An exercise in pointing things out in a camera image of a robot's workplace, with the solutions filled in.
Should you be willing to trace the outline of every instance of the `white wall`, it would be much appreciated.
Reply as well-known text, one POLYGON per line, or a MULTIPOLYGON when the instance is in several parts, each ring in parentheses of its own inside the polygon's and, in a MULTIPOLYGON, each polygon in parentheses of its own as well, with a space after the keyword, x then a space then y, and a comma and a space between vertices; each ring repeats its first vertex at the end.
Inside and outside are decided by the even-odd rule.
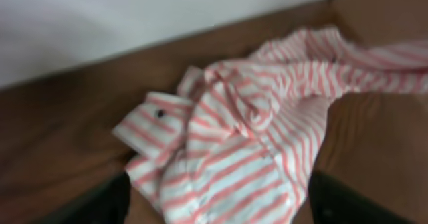
POLYGON ((0 86, 309 0, 0 0, 0 86))

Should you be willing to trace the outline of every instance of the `wooden table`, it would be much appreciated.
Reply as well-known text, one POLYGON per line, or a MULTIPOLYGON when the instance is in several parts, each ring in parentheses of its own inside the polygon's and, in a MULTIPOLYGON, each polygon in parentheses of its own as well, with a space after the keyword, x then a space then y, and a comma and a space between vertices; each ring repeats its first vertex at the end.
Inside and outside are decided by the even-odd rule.
MULTIPOLYGON (((320 1, 3 90, 0 223, 40 218, 119 173, 131 152, 111 129, 147 91, 173 92, 188 65, 245 56, 298 26, 328 23, 358 39, 328 1, 320 1)), ((427 106, 425 96, 343 97, 329 110, 315 168, 410 220, 428 223, 427 106)), ((162 223, 133 191, 127 223, 143 221, 162 223)), ((294 222, 311 223, 308 205, 294 222)))

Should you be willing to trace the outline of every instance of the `pink and white striped shirt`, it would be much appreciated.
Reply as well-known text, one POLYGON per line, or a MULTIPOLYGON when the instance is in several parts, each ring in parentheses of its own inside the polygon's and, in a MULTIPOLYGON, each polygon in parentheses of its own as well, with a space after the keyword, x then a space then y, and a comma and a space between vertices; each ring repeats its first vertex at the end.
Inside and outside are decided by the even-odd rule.
POLYGON ((167 223, 289 223, 347 92, 428 92, 428 41, 374 49, 334 28, 299 30, 247 59, 190 67, 114 133, 140 155, 132 184, 167 223))

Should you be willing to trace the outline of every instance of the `garment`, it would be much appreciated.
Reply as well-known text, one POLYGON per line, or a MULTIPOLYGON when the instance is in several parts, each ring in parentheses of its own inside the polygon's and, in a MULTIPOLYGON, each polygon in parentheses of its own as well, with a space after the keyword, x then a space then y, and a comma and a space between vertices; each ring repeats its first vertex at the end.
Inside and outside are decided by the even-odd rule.
POLYGON ((114 129, 140 154, 131 182, 167 223, 289 223, 329 105, 347 92, 427 92, 427 50, 301 29, 247 59, 190 67, 177 96, 149 93, 114 129))

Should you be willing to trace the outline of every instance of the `pink stripe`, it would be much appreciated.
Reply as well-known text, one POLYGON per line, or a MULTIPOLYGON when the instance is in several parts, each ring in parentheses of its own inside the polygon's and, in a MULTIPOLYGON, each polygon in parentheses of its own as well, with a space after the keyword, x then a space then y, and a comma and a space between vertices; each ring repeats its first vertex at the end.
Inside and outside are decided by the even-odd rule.
POLYGON ((134 183, 135 186, 139 187, 139 186, 142 186, 146 182, 151 182, 151 181, 155 180, 160 175, 161 175, 161 172, 158 169, 154 169, 154 170, 152 170, 152 172, 146 173, 146 174, 142 175, 141 177, 139 177, 138 179, 136 179, 135 181, 132 181, 132 183, 134 183))
POLYGON ((155 125, 155 126, 159 126, 160 128, 162 128, 165 132, 168 132, 168 134, 174 134, 176 132, 175 129, 171 128, 170 126, 167 126, 164 122, 162 122, 159 119, 154 118, 151 114, 147 113, 145 110, 143 109, 139 109, 138 113, 145 118, 146 120, 148 120, 151 124, 155 125))
POLYGON ((308 37, 311 39, 311 41, 307 41, 306 44, 311 46, 310 43, 314 44, 314 47, 311 46, 311 48, 313 49, 313 51, 317 52, 319 51, 321 53, 321 56, 323 58, 329 58, 331 56, 331 53, 329 53, 328 51, 325 51, 324 46, 320 45, 318 43, 318 41, 316 40, 316 38, 314 37, 314 34, 312 31, 308 31, 308 37))
POLYGON ((224 121, 224 119, 214 110, 212 110, 204 101, 199 102, 199 107, 201 107, 206 113, 213 117, 220 127, 230 129, 231 127, 224 121))
POLYGON ((305 38, 306 36, 304 36, 304 32, 306 31, 297 31, 295 34, 292 35, 291 37, 291 45, 297 49, 300 53, 302 53, 304 51, 305 48, 305 38))
POLYGON ((310 32, 307 33, 307 38, 305 40, 305 48, 309 51, 306 51, 306 55, 315 57, 315 58, 322 58, 324 57, 323 53, 320 53, 316 47, 314 47, 312 44, 315 43, 314 36, 310 32))
POLYGON ((192 117, 192 122, 194 122, 194 123, 196 123, 196 124, 198 124, 200 126, 203 126, 205 128, 212 128, 213 127, 208 121, 203 120, 203 119, 201 119, 198 116, 192 117))
POLYGON ((333 97, 337 97, 337 93, 336 93, 336 90, 334 89, 333 81, 329 74, 330 72, 332 72, 332 68, 333 68, 333 65, 328 64, 325 74, 326 74, 326 79, 328 81, 328 87, 330 88, 330 93, 332 94, 333 97))
MULTIPOLYGON (((288 125, 285 125, 280 119, 278 119, 278 120, 283 124, 283 127, 287 130, 287 132, 290 133, 291 128, 288 125)), ((302 180, 302 177, 300 176, 300 174, 301 174, 300 173, 301 172, 300 165, 299 165, 300 159, 299 159, 299 156, 297 154, 297 150, 296 150, 295 145, 291 142, 290 139, 288 139, 286 136, 284 136, 284 133, 279 129, 279 127, 277 126, 277 124, 275 122, 272 122, 272 126, 276 130, 276 132, 280 135, 282 141, 290 145, 290 147, 292 149, 293 156, 294 156, 294 166, 295 166, 295 173, 296 173, 297 179, 300 182, 300 184, 306 188, 305 181, 302 180)))
POLYGON ((263 92, 256 92, 256 93, 245 95, 243 97, 243 99, 245 99, 245 100, 252 100, 252 99, 258 99, 258 98, 261 98, 261 99, 265 98, 266 99, 266 96, 263 92))
POLYGON ((423 55, 417 55, 411 52, 406 52, 406 51, 402 51, 399 49, 395 49, 395 48, 388 48, 388 51, 391 51, 395 54, 397 54, 398 56, 404 57, 404 58, 408 58, 410 60, 416 60, 418 62, 423 62, 425 64, 428 64, 428 57, 424 58, 423 55))
POLYGON ((200 96, 198 96, 199 91, 201 91, 204 88, 204 81, 198 80, 195 82, 195 84, 192 87, 192 90, 189 91, 189 97, 192 100, 198 100, 200 96))
POLYGON ((308 111, 310 113, 312 113, 311 116, 307 116, 308 120, 305 119, 305 121, 307 121, 308 123, 314 123, 316 125, 318 125, 319 127, 319 131, 316 131, 316 138, 317 138, 317 143, 318 143, 318 150, 322 144, 322 141, 324 139, 324 135, 325 135, 325 127, 326 127, 326 123, 322 122, 320 120, 326 120, 326 116, 323 116, 321 113, 327 113, 327 109, 328 107, 323 107, 323 106, 319 106, 319 105, 311 105, 310 108, 308 108, 308 111))
POLYGON ((237 181, 236 183, 225 187, 215 195, 213 195, 209 202, 205 205, 203 205, 201 208, 199 208, 195 212, 195 216, 200 215, 201 213, 206 212, 208 209, 211 208, 212 205, 215 203, 218 203, 221 200, 224 200, 224 198, 228 197, 230 194, 232 194, 235 191, 240 190, 242 187, 246 186, 248 183, 251 183, 252 181, 263 177, 273 171, 275 169, 274 165, 268 165, 263 167, 262 169, 259 169, 258 171, 251 173, 250 175, 247 175, 245 178, 241 179, 240 181, 237 181))
POLYGON ((301 41, 299 39, 299 36, 297 34, 293 34, 291 37, 287 39, 287 43, 285 43, 285 46, 288 47, 289 52, 293 56, 295 60, 300 59, 301 52, 302 52, 302 44, 296 43, 296 41, 301 41))
POLYGON ((280 45, 278 45, 278 51, 281 53, 281 55, 280 55, 280 61, 281 62, 283 62, 283 61, 288 62, 288 60, 289 60, 289 54, 287 53, 287 50, 284 48, 284 44, 283 43, 280 44, 280 45))
POLYGON ((296 71, 296 78, 297 78, 297 81, 299 81, 299 82, 301 82, 302 80, 303 80, 303 84, 300 84, 300 86, 301 85, 304 85, 304 84, 306 84, 307 83, 307 79, 305 78, 305 73, 304 73, 304 66, 303 65, 300 65, 300 64, 295 64, 294 65, 294 69, 295 69, 295 71, 296 71))
POLYGON ((251 110, 248 114, 249 114, 249 118, 248 120, 251 120, 251 126, 256 126, 256 128, 261 128, 261 126, 263 126, 264 123, 266 123, 266 121, 268 121, 270 119, 271 113, 273 112, 273 110, 270 108, 269 110, 265 111, 265 110, 251 110), (254 123, 252 116, 257 115, 257 117, 259 118, 259 120, 254 123))
POLYGON ((346 71, 346 67, 345 66, 342 67, 342 71, 339 74, 341 76, 340 80, 342 80, 344 82, 344 85, 348 88, 347 91, 356 90, 356 85, 352 83, 352 78, 354 77, 356 71, 357 71, 357 68, 351 68, 349 71, 346 71))
POLYGON ((324 78, 322 77, 321 67, 322 67, 322 64, 317 64, 316 66, 316 73, 318 74, 317 90, 319 90, 323 95, 326 96, 326 90, 324 89, 324 83, 323 83, 324 78))
POLYGON ((355 71, 355 67, 352 66, 351 70, 345 66, 339 66, 338 70, 336 71, 336 81, 338 82, 339 88, 342 90, 342 93, 346 93, 349 88, 348 80, 344 80, 344 76, 346 75, 346 72, 349 72, 348 77, 352 74, 352 71, 355 71))
POLYGON ((197 170, 197 172, 195 173, 195 176, 199 176, 202 174, 203 171, 205 171, 205 169, 208 166, 211 166, 212 164, 215 164, 219 161, 224 160, 227 157, 230 157, 232 154, 235 154, 237 151, 241 150, 245 145, 249 144, 253 142, 252 140, 246 140, 245 142, 236 144, 235 146, 228 148, 227 150, 224 150, 223 152, 220 152, 219 154, 214 154, 212 156, 209 156, 201 165, 201 167, 199 167, 199 169, 197 170))
POLYGON ((362 80, 364 80, 368 75, 368 71, 363 71, 361 75, 359 75, 359 77, 357 77, 357 79, 355 79, 356 85, 360 86, 362 80))
POLYGON ((219 218, 217 218, 216 220, 214 220, 213 224, 226 222, 228 219, 230 219, 231 217, 233 217, 240 210, 244 209, 246 206, 248 206, 254 200, 256 200, 260 196, 268 193, 270 190, 272 190, 272 189, 280 186, 281 183, 282 183, 281 180, 276 180, 273 183, 269 184, 268 186, 263 187, 261 189, 258 189, 256 191, 254 191, 252 194, 246 196, 243 200, 241 200, 240 202, 238 202, 234 206, 234 208, 232 208, 231 210, 229 210, 228 212, 226 212, 225 214, 223 214, 222 216, 220 216, 219 218))
POLYGON ((294 80, 295 80, 295 82, 293 83, 294 84, 294 97, 301 97, 301 96, 299 96, 298 94, 300 94, 299 93, 299 91, 298 91, 298 87, 299 87, 299 85, 298 85, 298 82, 300 81, 299 80, 299 75, 298 75, 298 70, 297 70, 297 68, 298 68, 298 65, 297 64, 293 64, 292 66, 291 66, 291 69, 293 70, 292 71, 292 75, 293 75, 293 78, 294 78, 294 80))
POLYGON ((305 126, 303 126, 301 124, 297 124, 297 122, 294 122, 294 124, 296 126, 298 126, 298 128, 300 129, 300 131, 308 137, 308 140, 309 140, 309 156, 308 156, 309 161, 308 161, 308 163, 309 163, 309 169, 311 169, 312 168, 311 158, 312 158, 312 155, 313 155, 313 145, 314 145, 314 142, 312 141, 312 137, 310 136, 310 132, 316 132, 316 130, 314 128, 314 123, 306 122, 304 120, 304 118, 302 118, 302 117, 299 118, 299 116, 301 116, 300 113, 298 111, 296 111, 295 109, 293 109, 293 108, 288 109, 288 112, 290 112, 290 116, 296 117, 296 119, 298 119, 300 122, 303 122, 307 126, 305 128, 305 126))
POLYGON ((267 78, 267 80, 270 80, 270 79, 275 80, 276 78, 280 77, 280 75, 279 75, 280 73, 270 73, 270 72, 265 71, 265 70, 253 70, 253 73, 257 77, 264 77, 264 78, 267 78))
POLYGON ((392 78, 390 73, 387 73, 385 77, 387 78, 387 82, 385 83, 385 86, 381 86, 380 89, 386 90, 386 91, 391 91, 390 86, 393 83, 393 78, 392 78))
POLYGON ((241 96, 241 93, 236 92, 234 89, 230 89, 230 91, 228 91, 226 94, 233 101, 233 103, 234 103, 233 109, 235 110, 235 112, 239 113, 239 116, 234 115, 235 119, 236 120, 243 120, 243 121, 245 121, 246 124, 250 124, 248 121, 251 120, 251 118, 249 118, 248 114, 249 114, 249 112, 252 111, 251 102, 248 101, 245 96, 241 96), (241 109, 239 107, 240 102, 242 103, 244 109, 241 109))
POLYGON ((299 74, 299 82, 300 86, 298 86, 298 88, 296 88, 297 93, 299 93, 299 95, 301 97, 306 97, 306 91, 309 90, 310 93, 313 92, 313 90, 311 90, 311 79, 310 78, 306 78, 305 77, 305 69, 303 69, 302 74, 299 74))
POLYGON ((278 61, 280 61, 280 60, 281 60, 281 58, 279 58, 279 57, 276 55, 276 53, 275 53, 275 49, 274 49, 274 47, 272 46, 272 41, 269 41, 269 42, 267 43, 267 46, 269 47, 269 51, 268 51, 268 53, 272 54, 272 55, 273 55, 273 57, 274 57, 274 62, 278 62, 278 61))
POLYGON ((278 102, 278 103, 281 102, 280 96, 278 95, 278 93, 275 90, 272 89, 271 86, 262 86, 261 89, 271 93, 274 96, 274 98, 276 99, 276 102, 278 102))
POLYGON ((156 159, 156 163, 159 165, 164 165, 166 161, 173 155, 174 152, 178 151, 184 144, 184 136, 179 134, 173 141, 167 144, 167 147, 161 152, 161 154, 156 159))
POLYGON ((287 91, 286 91, 286 96, 289 97, 289 98, 293 98, 293 96, 290 93, 292 92, 292 88, 294 86, 293 85, 294 80, 292 78, 291 69, 292 69, 292 67, 286 68, 286 74, 289 76, 289 78, 288 78, 289 79, 289 84, 288 84, 288 88, 287 88, 287 91))
POLYGON ((174 197, 162 203, 162 208, 164 210, 172 209, 179 206, 184 206, 189 203, 191 200, 196 199, 196 195, 194 191, 185 193, 180 197, 174 197))
POLYGON ((392 92, 400 92, 404 90, 404 85, 408 82, 409 74, 403 74, 399 76, 399 84, 397 84, 397 87, 394 90, 391 90, 392 92))
MULTIPOLYGON (((267 134, 267 137, 270 139, 270 142, 273 144, 273 146, 276 148, 276 150, 279 152, 279 153, 281 153, 281 156, 282 156, 282 168, 284 169, 284 172, 286 173, 286 176, 287 176, 287 178, 289 179, 289 180, 292 180, 293 178, 292 178, 292 176, 291 176, 291 174, 290 174, 290 172, 289 172, 289 168, 288 168, 288 165, 287 165, 287 162, 288 162, 288 158, 287 158, 287 153, 285 152, 285 150, 274 140, 274 138, 273 138, 273 136, 272 136, 272 134, 269 132, 269 131, 267 131, 266 132, 266 134, 267 134)), ((296 186, 295 185, 293 185, 292 184, 292 188, 293 188, 293 192, 294 192, 294 196, 296 197, 296 203, 295 203, 295 205, 298 205, 298 203, 299 203, 299 200, 300 200, 300 194, 299 194, 299 192, 298 192, 298 190, 297 190, 297 188, 296 188, 296 186)))
POLYGON ((312 86, 312 83, 314 82, 314 75, 315 75, 315 71, 314 71, 313 65, 310 65, 309 73, 308 73, 309 79, 307 81, 307 86, 305 87, 305 90, 309 90, 310 94, 312 93, 311 86, 312 86))
POLYGON ((312 43, 312 41, 308 41, 308 35, 309 35, 309 31, 305 30, 305 31, 298 31, 296 36, 294 37, 294 44, 296 46, 296 49, 300 51, 301 53, 300 57, 303 57, 303 58, 308 57, 307 51, 305 49, 308 48, 308 43, 312 43))
POLYGON ((297 60, 298 55, 296 54, 295 50, 291 48, 289 43, 283 44, 283 48, 288 52, 288 57, 292 60, 297 60))
POLYGON ((372 91, 374 84, 382 79, 378 74, 373 74, 372 76, 373 76, 373 79, 366 83, 366 86, 365 86, 366 89, 364 89, 363 91, 372 91))
POLYGON ((243 116, 238 109, 238 95, 239 93, 237 93, 233 88, 229 88, 228 91, 226 91, 226 96, 233 102, 230 112, 235 119, 235 127, 238 130, 243 131, 246 130, 246 127, 242 123, 244 121, 243 116))
POLYGON ((247 87, 248 85, 252 85, 253 83, 254 81, 251 78, 245 77, 244 79, 239 80, 238 83, 234 83, 234 86, 237 89, 241 89, 241 88, 247 87))
POLYGON ((335 54, 336 50, 330 43, 331 38, 327 38, 325 34, 321 34, 321 42, 327 47, 330 53, 335 54))
MULTIPOLYGON (((320 133, 320 131, 318 131, 318 130, 316 130, 315 129, 315 125, 318 125, 318 127, 321 129, 321 131, 322 131, 322 127, 321 127, 321 124, 313 117, 313 115, 315 115, 315 113, 313 113, 312 112, 312 110, 311 109, 309 109, 308 108, 308 112, 309 113, 312 113, 311 114, 311 116, 306 116, 305 114, 303 114, 303 113, 301 113, 301 112, 299 112, 299 111, 294 111, 294 114, 295 115, 300 115, 301 116, 301 119, 300 120, 302 120, 305 124, 307 124, 308 126, 311 126, 310 128, 314 131, 314 133, 315 133, 315 139, 316 139, 316 143, 317 143, 317 151, 318 151, 318 149, 320 148, 320 146, 321 146, 321 143, 322 143, 322 138, 323 137, 321 137, 321 133, 320 133)), ((310 151, 310 158, 312 158, 313 157, 313 147, 312 147, 312 144, 311 144, 311 146, 310 146, 310 149, 309 149, 309 151, 310 151)))
POLYGON ((164 180, 162 182, 162 186, 163 187, 170 187, 170 186, 173 186, 173 185, 178 185, 178 184, 180 184, 180 183, 182 183, 184 181, 190 181, 189 174, 187 172, 177 174, 177 175, 175 175, 172 178, 164 180))
POLYGON ((423 77, 425 77, 423 74, 417 74, 416 82, 411 90, 411 93, 417 93, 422 88, 423 77))
POLYGON ((221 144, 224 141, 224 136, 210 136, 210 135, 204 135, 204 134, 197 134, 197 133, 188 133, 187 135, 188 140, 198 140, 201 142, 205 142, 203 144, 221 144))
MULTIPOLYGON (((295 116, 294 115, 292 115, 292 114, 290 114, 290 113, 286 113, 286 111, 284 110, 284 106, 283 106, 283 108, 281 109, 281 111, 282 111, 282 113, 283 113, 283 115, 282 116, 278 116, 279 118, 278 118, 278 120, 282 123, 282 125, 283 125, 283 127, 284 128, 287 128, 286 127, 286 122, 284 121, 284 117, 285 116, 287 116, 288 118, 286 118, 287 120, 289 120, 290 122, 291 122, 291 124, 295 127, 295 130, 293 130, 293 131, 290 131, 291 130, 291 126, 288 128, 288 132, 289 132, 289 134, 291 134, 291 133, 294 133, 293 134, 293 136, 294 136, 294 138, 297 138, 298 139, 298 143, 300 144, 300 146, 302 147, 302 167, 303 167, 303 175, 305 176, 305 179, 306 180, 308 180, 308 176, 309 176, 309 174, 306 172, 306 147, 305 147, 305 142, 304 142, 304 140, 303 140, 303 138, 302 138, 302 136, 300 136, 300 135, 297 135, 297 131, 300 131, 302 134, 304 134, 304 135, 306 135, 308 138, 309 138, 309 140, 310 140, 310 143, 312 143, 312 140, 311 140, 311 138, 309 137, 309 135, 307 134, 307 132, 306 132, 306 130, 305 130, 305 128, 303 128, 302 126, 300 126, 298 123, 297 123, 297 121, 296 120, 294 120, 294 118, 295 118, 295 116)), ((306 188, 306 182, 304 181, 303 182, 303 187, 305 187, 306 188)))
POLYGON ((143 156, 139 156, 137 159, 130 161, 126 165, 126 170, 132 171, 133 169, 135 169, 136 167, 139 167, 140 165, 144 164, 147 161, 148 160, 146 158, 144 158, 143 156))
POLYGON ((194 69, 188 68, 185 76, 183 77, 183 80, 179 84, 179 87, 177 88, 177 92, 180 96, 187 96, 186 93, 189 91, 189 87, 192 86, 192 82, 195 81, 196 71, 194 69))
POLYGON ((234 171, 236 171, 237 169, 239 169, 240 167, 255 161, 257 159, 261 158, 261 155, 263 154, 263 152, 258 152, 255 153, 251 156, 248 156, 238 162, 236 162, 235 164, 228 166, 225 169, 222 169, 221 171, 215 173, 214 176, 212 176, 210 178, 209 183, 207 183, 206 185, 204 185, 198 192, 197 195, 198 196, 202 196, 204 193, 207 193, 209 191, 209 189, 218 181, 221 181, 222 179, 224 179, 227 175, 230 175, 231 173, 233 173, 234 171))
POLYGON ((186 157, 187 159, 198 159, 203 158, 211 154, 209 150, 187 150, 186 157))
POLYGON ((224 95, 221 95, 216 89, 211 90, 211 94, 216 98, 216 100, 226 109, 226 111, 229 113, 230 117, 237 120, 237 116, 231 109, 231 104, 225 99, 224 95))
POLYGON ((139 137, 145 139, 147 141, 147 145, 153 145, 159 149, 163 149, 165 147, 164 143, 158 141, 156 138, 151 136, 150 133, 146 130, 139 128, 137 125, 135 125, 135 123, 125 119, 123 120, 122 124, 123 126, 131 129, 134 133, 139 135, 139 137))
POLYGON ((291 217, 293 213, 293 208, 289 208, 287 213, 279 220, 275 221, 274 224, 284 224, 284 223, 290 223, 291 217))
POLYGON ((258 221, 263 219, 263 217, 269 214, 272 210, 284 204, 284 201, 286 201, 287 198, 288 198, 288 195, 286 193, 284 193, 283 195, 280 195, 268 206, 261 208, 255 215, 253 215, 253 217, 251 217, 248 223, 257 223, 258 221))

